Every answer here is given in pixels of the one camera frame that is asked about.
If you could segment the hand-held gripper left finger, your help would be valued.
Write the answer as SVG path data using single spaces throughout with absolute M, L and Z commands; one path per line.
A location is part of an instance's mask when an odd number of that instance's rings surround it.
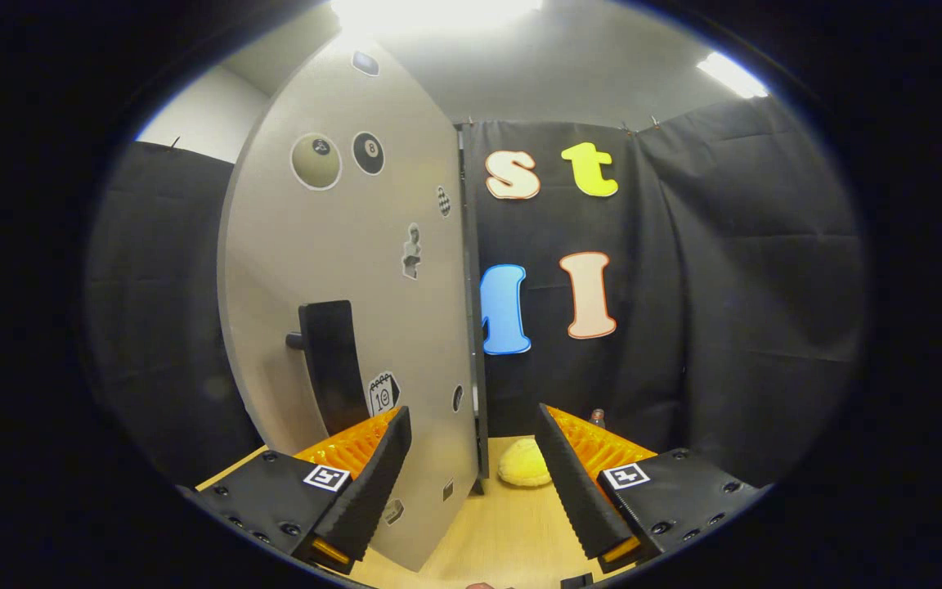
M 194 487 L 193 501 L 288 558 L 349 574 L 363 560 L 411 447 L 408 407 L 296 455 L 252 452 Z

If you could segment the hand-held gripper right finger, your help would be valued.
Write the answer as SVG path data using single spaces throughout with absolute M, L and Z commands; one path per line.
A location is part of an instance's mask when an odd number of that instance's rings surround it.
M 691 546 L 767 493 L 687 448 L 652 452 L 557 407 L 536 413 L 566 518 L 605 573 Z

